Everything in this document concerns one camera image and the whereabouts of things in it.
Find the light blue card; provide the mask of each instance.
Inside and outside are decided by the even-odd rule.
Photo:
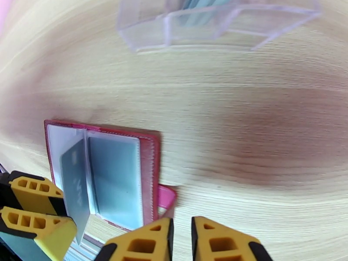
[[[76,241],[81,243],[90,216],[86,184],[85,141],[80,139],[60,157],[64,202],[77,226]]]
[[[116,137],[88,138],[94,191],[100,216],[134,230],[143,225],[139,140]]]
[[[195,9],[211,6],[221,6],[227,4],[231,0],[185,0],[183,9]],[[215,15],[215,12],[193,13],[183,15],[181,23],[183,26],[203,26],[206,25]]]

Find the transparent acrylic box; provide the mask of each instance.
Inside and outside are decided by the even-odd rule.
[[[185,0],[122,0],[117,30],[133,51],[253,51],[320,15],[318,0],[229,0],[183,9]]]

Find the light wood grain surface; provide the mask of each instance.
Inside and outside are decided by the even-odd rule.
[[[348,260],[348,0],[254,54],[132,54],[119,0],[15,0],[0,38],[0,161],[49,177],[44,119],[158,130],[190,218],[258,237],[275,261]],[[92,218],[88,233],[121,232]]]

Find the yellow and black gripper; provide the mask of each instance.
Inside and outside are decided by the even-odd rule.
[[[193,261],[272,261],[261,242],[205,217],[191,221]]]
[[[94,261],[172,261],[173,219],[162,218],[110,239]]]
[[[24,261],[62,261],[77,233],[63,192],[43,177],[0,176],[0,238]]]
[[[62,261],[76,232],[70,217],[0,210],[0,238],[23,261]]]
[[[0,176],[0,208],[67,216],[63,192],[45,177],[19,171]]]
[[[173,219],[110,239],[94,261],[172,261]],[[193,261],[272,261],[261,242],[205,217],[191,221]]]

